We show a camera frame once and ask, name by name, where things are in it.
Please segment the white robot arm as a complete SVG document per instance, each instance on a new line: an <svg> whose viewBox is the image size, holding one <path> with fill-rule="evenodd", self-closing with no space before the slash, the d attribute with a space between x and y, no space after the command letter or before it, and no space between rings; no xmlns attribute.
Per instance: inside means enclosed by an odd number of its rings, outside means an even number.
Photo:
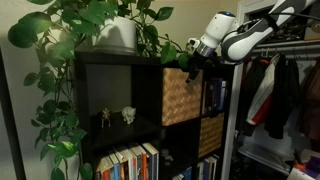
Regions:
<svg viewBox="0 0 320 180"><path fill-rule="evenodd" d="M187 61L189 75L186 82L189 83L198 76L200 68L218 46L221 46L222 56L228 62L240 63L257 45L278 32L292 21L295 15L316 1L277 0L272 9L246 31L240 31L243 25L237 25L234 14L227 11L216 13L199 39L189 39L194 52Z"/></svg>

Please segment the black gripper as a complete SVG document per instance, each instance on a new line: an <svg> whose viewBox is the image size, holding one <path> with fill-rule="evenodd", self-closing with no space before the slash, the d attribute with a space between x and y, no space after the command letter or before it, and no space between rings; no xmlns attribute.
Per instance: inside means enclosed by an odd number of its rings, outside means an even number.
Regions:
<svg viewBox="0 0 320 180"><path fill-rule="evenodd" d="M190 83L195 80L200 72L201 67L205 64L207 58L200 55L198 52L194 52L192 57L189 59L187 66L189 75L186 82Z"/></svg>

